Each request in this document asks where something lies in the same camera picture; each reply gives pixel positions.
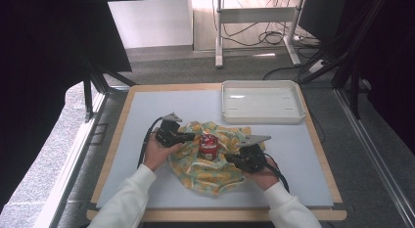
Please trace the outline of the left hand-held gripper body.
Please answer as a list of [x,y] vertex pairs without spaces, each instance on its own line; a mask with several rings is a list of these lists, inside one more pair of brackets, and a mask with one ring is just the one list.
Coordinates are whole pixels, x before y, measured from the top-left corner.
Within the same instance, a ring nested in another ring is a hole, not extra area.
[[156,140],[167,148],[183,143],[182,136],[177,132],[181,121],[182,119],[175,113],[163,116],[161,126],[156,132]]

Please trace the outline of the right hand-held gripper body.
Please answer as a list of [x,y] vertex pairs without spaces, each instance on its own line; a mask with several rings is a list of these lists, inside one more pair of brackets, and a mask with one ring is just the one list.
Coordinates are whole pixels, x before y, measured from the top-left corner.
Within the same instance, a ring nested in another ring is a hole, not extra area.
[[271,137],[267,135],[246,135],[238,144],[239,152],[237,154],[241,156],[242,171],[255,173],[265,167],[267,160],[259,144],[270,139]]

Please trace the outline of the red can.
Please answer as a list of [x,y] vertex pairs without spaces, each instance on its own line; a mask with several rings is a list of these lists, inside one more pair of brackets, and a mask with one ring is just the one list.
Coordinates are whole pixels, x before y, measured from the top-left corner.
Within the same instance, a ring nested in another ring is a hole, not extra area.
[[212,134],[202,135],[199,141],[199,154],[204,160],[215,160],[217,158],[218,139]]

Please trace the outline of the green yellow patterned cloth bag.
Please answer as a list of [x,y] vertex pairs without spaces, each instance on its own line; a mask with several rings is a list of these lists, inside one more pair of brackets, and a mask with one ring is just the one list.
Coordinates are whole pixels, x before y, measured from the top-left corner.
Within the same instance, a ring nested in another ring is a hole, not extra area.
[[[242,171],[229,163],[224,155],[239,150],[237,144],[252,134],[249,126],[226,127],[212,121],[193,121],[180,127],[179,131],[196,134],[193,142],[185,143],[168,158],[169,165],[185,188],[217,196],[247,181]],[[214,160],[200,157],[199,140],[203,134],[212,134],[218,139],[218,156]]]

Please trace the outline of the person's left hand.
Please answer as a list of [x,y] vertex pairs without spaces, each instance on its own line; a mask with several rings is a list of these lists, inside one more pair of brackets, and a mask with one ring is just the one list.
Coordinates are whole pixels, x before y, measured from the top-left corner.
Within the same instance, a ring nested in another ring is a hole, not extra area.
[[178,143],[172,147],[165,148],[157,141],[156,134],[152,133],[148,140],[143,164],[152,171],[156,171],[161,165],[166,162],[171,154],[178,152],[182,146],[182,143]]

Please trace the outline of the person's right hand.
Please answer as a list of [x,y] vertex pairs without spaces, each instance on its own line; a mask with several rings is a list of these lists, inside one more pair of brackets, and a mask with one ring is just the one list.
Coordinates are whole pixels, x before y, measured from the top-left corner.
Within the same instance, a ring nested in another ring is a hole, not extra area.
[[256,185],[263,191],[266,191],[279,182],[279,178],[269,168],[266,167],[260,172],[244,172],[243,175],[248,179],[253,180]]

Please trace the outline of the grey table mat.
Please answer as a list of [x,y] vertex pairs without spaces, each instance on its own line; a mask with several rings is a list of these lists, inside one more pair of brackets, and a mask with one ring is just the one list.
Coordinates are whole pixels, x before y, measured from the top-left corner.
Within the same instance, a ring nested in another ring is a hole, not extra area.
[[[158,117],[177,114],[185,124],[198,120],[225,126],[249,126],[253,135],[269,135],[265,152],[277,160],[290,192],[310,208],[334,204],[304,120],[299,124],[231,124],[222,119],[220,90],[137,92],[116,149],[109,177],[97,207],[102,207],[120,183],[131,176],[139,159],[142,141]],[[187,189],[164,164],[150,189],[148,208],[246,208],[266,207],[267,201],[253,182],[217,196]]]

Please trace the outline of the wooden table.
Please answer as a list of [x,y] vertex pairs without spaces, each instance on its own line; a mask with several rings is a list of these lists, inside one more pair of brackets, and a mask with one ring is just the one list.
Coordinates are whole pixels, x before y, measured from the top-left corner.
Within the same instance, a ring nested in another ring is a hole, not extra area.
[[[98,210],[97,202],[100,198],[103,187],[109,177],[113,161],[115,159],[116,149],[120,143],[120,137],[123,127],[126,123],[128,112],[130,111],[134,95],[137,92],[169,92],[169,91],[204,91],[220,90],[222,83],[201,83],[201,84],[165,84],[165,85],[137,85],[132,87],[127,95],[121,116],[119,118],[115,135],[111,143],[109,152],[105,159],[101,175],[97,182],[96,189],[91,199],[92,206],[87,211],[87,216],[93,218]],[[346,218],[346,206],[334,180],[331,168],[327,162],[321,144],[308,109],[303,100],[300,91],[300,98],[306,110],[306,116],[303,118],[308,133],[311,138],[312,146],[320,162],[327,186],[332,195],[334,204],[329,207],[308,207],[314,215],[324,221],[341,221]],[[265,221],[268,218],[268,207],[246,207],[246,208],[147,208],[144,214],[146,222],[234,222],[234,221]]]

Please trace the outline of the white plastic tray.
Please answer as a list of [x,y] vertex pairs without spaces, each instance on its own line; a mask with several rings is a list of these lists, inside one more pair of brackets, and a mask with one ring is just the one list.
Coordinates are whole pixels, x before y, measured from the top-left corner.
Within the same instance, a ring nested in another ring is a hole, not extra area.
[[222,119],[231,124],[299,124],[306,116],[291,80],[228,80],[221,96]]

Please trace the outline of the black metal stand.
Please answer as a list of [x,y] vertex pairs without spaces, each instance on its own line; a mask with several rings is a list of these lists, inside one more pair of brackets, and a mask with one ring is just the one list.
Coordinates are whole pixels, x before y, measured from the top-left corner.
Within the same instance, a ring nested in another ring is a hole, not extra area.
[[115,78],[116,80],[126,84],[127,86],[135,86],[136,82],[126,78],[115,71],[110,71],[103,68],[100,65],[95,65],[90,62],[86,55],[82,55],[84,69],[86,74],[83,77],[83,90],[84,90],[84,101],[85,101],[85,121],[90,121],[94,116],[93,111],[93,100],[92,100],[92,86],[101,93],[106,94],[110,90],[110,85],[105,79],[104,75]]
[[359,92],[359,72],[355,69],[355,59],[357,58],[358,49],[367,35],[371,25],[380,12],[385,0],[372,0],[365,8],[365,12],[357,20],[358,28],[352,37],[346,51],[336,58],[332,63],[319,69],[316,73],[311,74],[303,79],[299,79],[300,84],[308,83],[328,71],[338,68],[338,71],[332,78],[331,84],[334,89],[343,88],[346,82],[350,81],[349,92],[349,109],[351,113],[360,119],[358,112],[358,92]]

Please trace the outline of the white power strip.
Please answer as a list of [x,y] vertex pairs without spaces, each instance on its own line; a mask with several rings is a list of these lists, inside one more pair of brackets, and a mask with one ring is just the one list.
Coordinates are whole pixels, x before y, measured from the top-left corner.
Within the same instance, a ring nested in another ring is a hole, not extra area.
[[309,68],[309,72],[310,73],[315,73],[318,70],[320,70],[321,68],[323,68],[325,65],[327,64],[327,62],[325,60],[318,60],[314,65],[312,65]]

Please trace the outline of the black curtain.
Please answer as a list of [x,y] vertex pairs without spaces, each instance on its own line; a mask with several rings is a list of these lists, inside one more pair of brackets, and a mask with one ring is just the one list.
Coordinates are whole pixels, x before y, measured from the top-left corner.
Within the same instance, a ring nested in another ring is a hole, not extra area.
[[340,28],[354,19],[365,33],[352,31],[359,43],[332,84],[368,80],[368,100],[415,154],[415,0],[346,0]]
[[0,212],[52,131],[67,90],[92,70],[129,69],[108,3],[0,0]]

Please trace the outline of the dark panel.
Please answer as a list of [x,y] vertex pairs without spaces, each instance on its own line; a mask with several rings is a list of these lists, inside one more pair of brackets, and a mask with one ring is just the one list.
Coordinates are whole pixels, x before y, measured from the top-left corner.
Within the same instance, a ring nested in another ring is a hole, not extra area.
[[346,0],[305,0],[299,26],[320,42],[329,42],[336,36]]

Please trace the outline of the aluminium rail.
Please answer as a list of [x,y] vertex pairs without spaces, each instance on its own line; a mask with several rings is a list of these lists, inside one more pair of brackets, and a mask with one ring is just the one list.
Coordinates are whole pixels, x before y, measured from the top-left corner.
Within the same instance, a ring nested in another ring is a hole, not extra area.
[[54,185],[32,228],[57,227],[70,195],[85,192],[87,200],[81,204],[90,205],[128,91],[127,86],[112,86],[101,94],[92,87],[94,116],[86,122],[84,91],[70,89],[42,157],[36,161],[39,175],[51,177]]
[[409,199],[403,192],[400,185],[393,177],[391,171],[386,165],[386,162],[379,153],[378,148],[367,132],[364,124],[350,110],[350,101],[347,99],[346,93],[338,89],[334,89],[333,92],[339,100],[350,125],[352,126],[356,136],[363,146],[366,155],[368,156],[377,174],[379,175],[386,191],[392,199],[393,205],[395,206],[405,226],[407,228],[415,228],[415,209],[413,208],[411,202],[409,202]]

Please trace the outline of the white desk frame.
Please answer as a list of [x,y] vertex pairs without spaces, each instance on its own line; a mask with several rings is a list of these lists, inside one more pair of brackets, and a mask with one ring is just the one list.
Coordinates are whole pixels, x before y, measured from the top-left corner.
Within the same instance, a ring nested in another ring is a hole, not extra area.
[[223,67],[222,26],[225,23],[289,23],[290,30],[283,36],[284,45],[290,55],[293,65],[300,65],[300,58],[294,48],[293,38],[300,19],[304,0],[299,0],[295,7],[284,8],[248,8],[226,9],[223,0],[217,0],[216,11],[216,40],[215,67]]

